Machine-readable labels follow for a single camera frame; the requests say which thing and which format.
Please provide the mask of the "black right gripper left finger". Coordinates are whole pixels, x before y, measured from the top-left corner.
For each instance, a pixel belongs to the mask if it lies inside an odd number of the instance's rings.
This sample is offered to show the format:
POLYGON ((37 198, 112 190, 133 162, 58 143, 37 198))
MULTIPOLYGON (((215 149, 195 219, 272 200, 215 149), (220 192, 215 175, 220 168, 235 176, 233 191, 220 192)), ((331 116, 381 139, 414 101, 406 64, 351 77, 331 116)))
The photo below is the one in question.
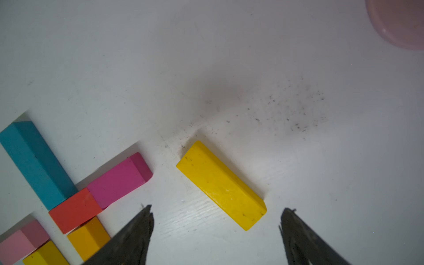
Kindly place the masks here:
POLYGON ((153 213, 147 205, 84 264, 144 265, 153 229, 153 213))

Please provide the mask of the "magenta wooden block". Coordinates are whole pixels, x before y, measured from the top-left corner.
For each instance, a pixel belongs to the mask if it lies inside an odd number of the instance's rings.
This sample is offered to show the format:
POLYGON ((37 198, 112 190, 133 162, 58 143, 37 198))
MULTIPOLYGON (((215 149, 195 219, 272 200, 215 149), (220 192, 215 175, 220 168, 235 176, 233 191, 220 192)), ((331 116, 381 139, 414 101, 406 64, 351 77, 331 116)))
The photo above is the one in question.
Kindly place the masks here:
POLYGON ((106 209, 152 177, 152 171, 137 152, 92 181, 87 188, 100 208, 106 209))

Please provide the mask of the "amber yellow wooden block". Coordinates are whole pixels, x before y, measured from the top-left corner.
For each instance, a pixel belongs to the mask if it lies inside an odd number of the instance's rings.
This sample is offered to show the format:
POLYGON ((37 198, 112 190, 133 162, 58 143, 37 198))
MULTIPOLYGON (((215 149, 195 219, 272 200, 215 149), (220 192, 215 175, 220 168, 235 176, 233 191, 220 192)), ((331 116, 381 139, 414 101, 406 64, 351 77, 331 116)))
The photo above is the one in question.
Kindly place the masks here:
POLYGON ((97 217, 69 233, 67 238, 84 262, 110 240, 109 234, 97 217))

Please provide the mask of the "long teal wooden block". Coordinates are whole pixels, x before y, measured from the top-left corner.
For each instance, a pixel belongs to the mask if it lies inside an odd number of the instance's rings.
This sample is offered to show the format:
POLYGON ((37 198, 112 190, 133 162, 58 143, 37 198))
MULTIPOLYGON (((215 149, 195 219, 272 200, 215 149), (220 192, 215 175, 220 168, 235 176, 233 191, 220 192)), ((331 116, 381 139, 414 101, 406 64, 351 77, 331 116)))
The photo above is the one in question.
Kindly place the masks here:
POLYGON ((78 192, 33 122, 10 124, 1 144, 47 210, 78 192))

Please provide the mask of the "pink wooden block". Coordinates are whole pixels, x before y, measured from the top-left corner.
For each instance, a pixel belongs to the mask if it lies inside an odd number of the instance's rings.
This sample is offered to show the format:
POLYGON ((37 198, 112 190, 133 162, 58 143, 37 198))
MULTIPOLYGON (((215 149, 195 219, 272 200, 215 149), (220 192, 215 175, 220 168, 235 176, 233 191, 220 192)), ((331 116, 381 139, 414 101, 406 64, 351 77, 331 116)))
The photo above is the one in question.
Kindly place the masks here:
POLYGON ((33 220, 1 241, 1 264, 14 265, 50 240, 50 236, 33 220))

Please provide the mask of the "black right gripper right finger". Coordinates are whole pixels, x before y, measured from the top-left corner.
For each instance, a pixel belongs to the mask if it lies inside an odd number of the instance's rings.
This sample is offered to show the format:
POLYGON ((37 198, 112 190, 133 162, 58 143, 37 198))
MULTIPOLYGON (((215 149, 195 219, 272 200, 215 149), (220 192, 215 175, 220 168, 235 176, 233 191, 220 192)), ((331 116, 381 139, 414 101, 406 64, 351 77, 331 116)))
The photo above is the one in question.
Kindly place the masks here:
POLYGON ((280 223, 290 265, 348 265, 349 262, 311 229, 294 209, 285 208, 280 223))

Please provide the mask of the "red wooden block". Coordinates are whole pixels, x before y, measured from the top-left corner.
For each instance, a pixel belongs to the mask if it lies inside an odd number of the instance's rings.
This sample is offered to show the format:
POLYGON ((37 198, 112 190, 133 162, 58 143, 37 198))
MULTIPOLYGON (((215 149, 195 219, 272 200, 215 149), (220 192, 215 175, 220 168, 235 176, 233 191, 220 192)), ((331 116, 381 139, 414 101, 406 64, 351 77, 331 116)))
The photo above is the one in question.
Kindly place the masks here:
POLYGON ((84 188, 49 211, 63 234, 67 234, 102 212, 92 193, 84 188))

